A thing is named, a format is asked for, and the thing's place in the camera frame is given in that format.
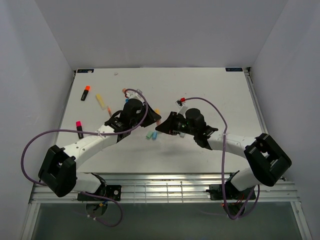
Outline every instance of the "purple cable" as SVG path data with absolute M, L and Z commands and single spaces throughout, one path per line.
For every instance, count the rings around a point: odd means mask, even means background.
M 85 192 L 85 191 L 82 191 L 80 193 L 82 195 L 86 195 L 86 196 L 89 196 L 89 197 L 100 198 L 100 199 L 103 199 L 103 200 L 111 201 L 111 202 L 115 203 L 117 205 L 117 207 L 119 208 L 119 210 L 120 210 L 120 219 L 114 224 L 107 223 L 106 221 L 104 221 L 102 219 L 99 219 L 99 218 L 95 217 L 94 215 L 89 215 L 91 218 L 93 218 L 94 220 L 97 220 L 98 222 L 106 225 L 107 227 L 111 227 L 111 228 L 113 228 L 115 226 L 118 226 L 121 223 L 121 221 L 122 221 L 122 219 L 124 217 L 124 210 L 123 210 L 122 206 L 120 205 L 120 203 L 118 203 L 116 200 L 113 200 L 113 199 L 108 198 L 106 196 L 93 195 L 93 194 L 90 194 L 90 193 Z
M 224 116 L 221 114 L 221 112 L 219 111 L 219 109 L 210 101 L 208 101 L 205 98 L 202 97 L 188 97 L 185 99 L 185 101 L 187 100 L 194 100 L 194 99 L 198 99 L 198 100 L 202 100 L 207 102 L 208 104 L 210 104 L 216 111 L 217 113 L 220 115 L 222 121 L 224 122 L 224 130 L 223 130 L 223 143 L 222 143 L 222 161 L 221 161 L 221 180 L 222 180 L 222 197 L 223 197 L 223 203 L 224 203 L 224 208 L 226 210 L 226 213 L 228 215 L 228 217 L 232 220 L 236 220 L 237 218 L 239 218 L 241 212 L 243 211 L 243 209 L 246 207 L 250 197 L 252 196 L 252 194 L 254 193 L 255 187 L 253 187 L 248 195 L 248 197 L 246 198 L 244 204 L 242 205 L 242 207 L 240 208 L 240 210 L 238 211 L 238 213 L 234 216 L 231 215 L 230 211 L 229 211 L 229 207 L 228 207 L 228 203 L 227 203 L 227 197 L 226 197 L 226 187 L 225 187 L 225 158 L 226 158 L 226 133 L 227 133 L 227 129 L 228 129 L 228 124 L 226 119 L 224 118 Z M 252 208 L 249 210 L 249 212 L 246 215 L 242 215 L 242 217 L 247 216 L 249 213 L 251 213 L 253 211 L 253 209 L 256 207 L 256 204 L 258 202 L 259 199 L 259 195 L 260 195 L 260 186 L 258 185 L 258 194 L 256 197 L 256 200 L 252 206 Z
M 126 134 L 126 133 L 129 133 L 133 130 L 135 130 L 136 128 L 138 128 L 142 123 L 143 121 L 145 120 L 145 118 L 147 117 L 147 114 L 148 114 L 148 109 L 149 109 L 149 105 L 148 105 L 148 102 L 146 100 L 146 98 L 140 93 L 138 92 L 137 90 L 134 90 L 132 88 L 128 88 L 124 91 L 124 94 L 126 94 L 127 91 L 132 91 L 132 92 L 135 92 L 137 94 L 139 94 L 144 102 L 145 102 L 145 113 L 144 113 L 144 116 L 143 118 L 141 119 L 141 121 L 133 128 L 131 129 L 128 129 L 126 131 L 121 131 L 121 132 L 111 132 L 111 133 L 100 133 L 100 135 L 102 136 L 114 136 L 114 135 L 120 135 L 120 134 Z M 22 151 L 22 155 L 21 155 L 21 161 L 20 161 L 20 165 L 21 165 L 21 170 L 22 170 L 22 173 L 23 175 L 25 176 L 26 179 L 28 179 L 30 182 L 34 183 L 34 184 L 39 184 L 39 185 L 42 185 L 42 186 L 46 186 L 46 184 L 42 183 L 42 182 L 39 182 L 39 181 L 36 181 L 34 179 L 32 179 L 31 177 L 29 177 L 29 175 L 27 174 L 26 170 L 25 170 L 25 155 L 26 155 L 26 152 L 27 152 L 27 149 L 29 148 L 29 146 L 36 140 L 38 139 L 39 137 L 43 136 L 43 135 L 46 135 L 46 134 L 49 134 L 49 133 L 56 133 L 56 132 L 66 132 L 66 133 L 76 133 L 76 134 L 89 134 L 89 135 L 98 135 L 99 133 L 98 132 L 91 132 L 91 131 L 77 131 L 77 130 L 69 130 L 69 129 L 53 129 L 53 130 L 48 130 L 48 131 L 44 131 L 38 135 L 36 135 L 34 138 L 32 138 L 24 147 L 23 151 Z M 87 192 L 80 192 L 81 194 L 83 195 L 87 195 L 87 196 L 90 196 L 90 197 L 94 197 L 94 198 L 101 198 L 101 199 L 105 199 L 105 200 L 108 200 L 108 201 L 111 201 L 111 202 L 114 202 L 120 209 L 120 212 L 121 212 L 121 216 L 120 216 L 120 220 L 115 223 L 115 224 L 109 224 L 107 222 L 105 222 L 104 220 L 101 220 L 101 219 L 98 219 L 96 218 L 97 221 L 103 223 L 104 225 L 108 226 L 108 227 L 115 227 L 117 225 L 120 224 L 120 222 L 122 221 L 123 219 L 123 214 L 124 214 L 124 211 L 121 207 L 121 205 L 111 199 L 111 198 L 108 198 L 108 197 L 105 197 L 105 196 L 98 196 L 98 195 L 93 195 L 93 194 L 90 194 L 90 193 L 87 193 Z

